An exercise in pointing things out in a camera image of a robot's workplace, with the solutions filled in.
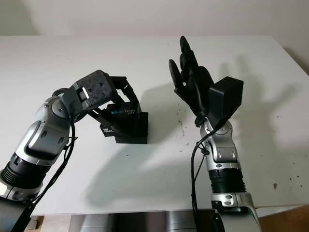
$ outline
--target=cable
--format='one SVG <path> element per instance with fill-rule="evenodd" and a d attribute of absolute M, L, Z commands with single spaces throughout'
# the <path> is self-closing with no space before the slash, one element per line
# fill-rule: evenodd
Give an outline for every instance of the cable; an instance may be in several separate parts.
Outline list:
<path fill-rule="evenodd" d="M 72 151 L 74 149 L 74 144 L 75 144 L 75 125 L 74 125 L 74 121 L 72 119 L 72 117 L 70 117 L 70 125 L 71 125 L 71 129 L 72 129 L 72 139 L 71 139 L 71 143 L 68 145 L 68 148 L 69 148 L 69 152 L 68 152 L 68 155 L 66 156 L 66 153 L 67 153 L 67 150 L 65 151 L 65 154 L 64 154 L 64 160 L 62 162 L 62 164 L 60 165 L 60 167 L 57 169 L 57 171 L 55 172 L 55 174 L 53 175 L 53 177 L 51 178 L 51 180 L 48 182 L 47 186 L 45 187 L 45 189 L 43 190 L 43 192 L 38 195 L 33 201 L 32 203 L 37 205 L 38 202 L 42 199 L 42 197 L 45 195 L 45 193 L 48 191 L 48 189 L 56 182 L 56 180 L 58 179 L 58 177 L 60 176 L 60 174 L 63 172 L 63 170 L 65 169 L 70 157 L 71 157 L 71 154 L 72 154 Z"/>
<path fill-rule="evenodd" d="M 71 147 L 71 144 L 72 144 L 72 142 L 69 143 L 69 145 L 65 146 L 65 148 L 63 149 L 63 150 L 65 150 L 64 155 L 63 155 L 63 161 L 65 161 L 65 159 L 67 157 L 67 152 L 68 152 L 69 148 Z"/>
<path fill-rule="evenodd" d="M 201 144 L 202 147 L 198 147 L 199 149 L 205 149 L 205 146 L 203 144 Z"/>
<path fill-rule="evenodd" d="M 209 134 L 205 135 L 203 138 L 201 138 L 197 144 L 195 145 L 192 155 L 191 155 L 191 200 L 192 200 L 192 210 L 193 210 L 193 217 L 194 217 L 194 222 L 196 224 L 197 227 L 197 232 L 200 232 L 199 229 L 199 219 L 198 219 L 198 207 L 197 207 L 197 195 L 196 195 L 196 191 L 195 191 L 195 182 L 196 182 L 196 178 L 197 175 L 199 173 L 200 167 L 203 163 L 203 160 L 205 158 L 205 155 L 203 155 L 203 159 L 202 162 L 200 163 L 200 166 L 198 168 L 197 174 L 195 175 L 194 173 L 194 158 L 195 158 L 195 153 L 197 151 L 198 148 L 200 148 L 199 146 L 203 144 L 203 142 L 208 139 L 210 136 L 212 136 L 213 134 L 215 134 L 218 131 L 219 128 L 214 129 L 212 132 L 210 132 Z"/>
<path fill-rule="evenodd" d="M 201 163 L 199 164 L 197 173 L 195 174 L 195 177 L 194 177 L 194 182 L 197 180 L 197 176 L 198 176 L 199 170 L 200 170 L 201 167 L 202 167 L 202 164 L 203 164 L 204 159 L 205 159 L 205 155 L 203 155 L 203 158 L 202 158 L 202 160 L 201 160 Z"/>

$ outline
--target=floor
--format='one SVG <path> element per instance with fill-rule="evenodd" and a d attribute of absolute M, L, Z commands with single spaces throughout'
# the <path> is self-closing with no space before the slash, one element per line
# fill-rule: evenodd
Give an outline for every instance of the floor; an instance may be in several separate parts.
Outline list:
<path fill-rule="evenodd" d="M 55 220 L 49 221 L 47 227 L 44 228 L 43 219 L 44 217 L 39 218 L 40 226 L 38 229 L 26 230 L 26 232 L 59 232 L 59 229 L 54 227 Z M 261 217 L 260 223 L 263 232 L 309 232 L 309 206 Z M 210 228 L 206 227 L 204 231 L 210 232 Z"/>

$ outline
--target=table surface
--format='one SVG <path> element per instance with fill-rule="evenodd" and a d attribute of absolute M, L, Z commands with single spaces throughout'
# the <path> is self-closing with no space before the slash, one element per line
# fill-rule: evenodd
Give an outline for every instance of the table surface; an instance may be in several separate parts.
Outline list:
<path fill-rule="evenodd" d="M 309 203 L 309 77 L 272 37 L 187 39 L 214 81 L 226 75 L 244 81 L 243 104 L 231 123 L 255 206 Z M 91 117 L 78 122 L 73 155 L 34 214 L 191 208 L 190 156 L 200 135 L 195 116 L 173 92 L 168 60 L 179 55 L 178 36 L 0 37 L 1 168 L 42 102 L 97 69 L 127 76 L 149 112 L 147 145 L 116 144 Z M 200 208 L 211 207 L 210 193 L 203 165 Z"/>

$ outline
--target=silver robotic arm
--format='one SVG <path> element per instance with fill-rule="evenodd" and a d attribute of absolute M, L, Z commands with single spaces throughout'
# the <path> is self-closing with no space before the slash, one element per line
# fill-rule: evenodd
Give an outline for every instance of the silver robotic arm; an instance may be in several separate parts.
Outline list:
<path fill-rule="evenodd" d="M 35 206 L 31 202 L 69 141 L 69 132 L 70 119 L 64 104 L 59 97 L 47 99 L 0 172 L 0 231 L 11 231 L 27 207 L 31 214 Z M 22 231 L 27 223 L 28 217 L 21 218 L 15 231 Z"/>
<path fill-rule="evenodd" d="M 209 121 L 201 127 L 201 136 L 213 131 Z M 232 140 L 232 125 L 227 121 L 215 134 L 204 141 L 206 164 L 211 179 L 211 204 L 217 211 L 214 224 L 217 231 L 259 232 L 251 194 L 242 181 L 240 162 Z"/>
<path fill-rule="evenodd" d="M 125 102 L 120 89 L 129 99 Z M 107 108 L 98 107 L 112 101 Z M 139 101 L 126 77 L 109 77 L 95 71 L 70 88 L 57 90 L 39 108 L 11 160 L 0 171 L 0 231 L 24 231 L 36 204 L 54 184 L 71 156 L 75 141 L 74 123 L 89 114 L 101 123 L 105 136 L 117 143 L 147 143 L 148 113 L 141 112 Z M 70 127 L 72 131 L 69 145 Z M 46 173 L 62 150 L 68 151 L 63 163 L 40 192 Z"/>
<path fill-rule="evenodd" d="M 169 60 L 174 91 L 197 116 L 195 124 L 201 127 L 202 136 L 191 157 L 192 209 L 197 232 L 199 216 L 194 157 L 202 144 L 204 147 L 201 150 L 206 157 L 211 180 L 211 205 L 216 211 L 213 218 L 214 231 L 260 231 L 251 195 L 246 192 L 242 181 L 240 162 L 232 140 L 232 125 L 228 121 L 241 105 L 243 81 L 227 76 L 214 83 L 207 69 L 197 64 L 196 57 L 183 36 L 180 47 L 181 72 L 176 63 Z"/>

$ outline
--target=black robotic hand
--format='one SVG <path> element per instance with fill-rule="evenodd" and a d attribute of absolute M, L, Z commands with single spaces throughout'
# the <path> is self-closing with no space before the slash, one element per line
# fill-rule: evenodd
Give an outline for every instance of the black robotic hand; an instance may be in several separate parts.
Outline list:
<path fill-rule="evenodd" d="M 213 129 L 219 128 L 240 106 L 243 81 L 227 76 L 214 83 L 208 70 L 197 64 L 196 57 L 184 36 L 180 38 L 180 47 L 182 71 L 179 72 L 176 63 L 172 59 L 169 60 L 174 91 L 197 116 L 197 127 L 208 119 Z"/>

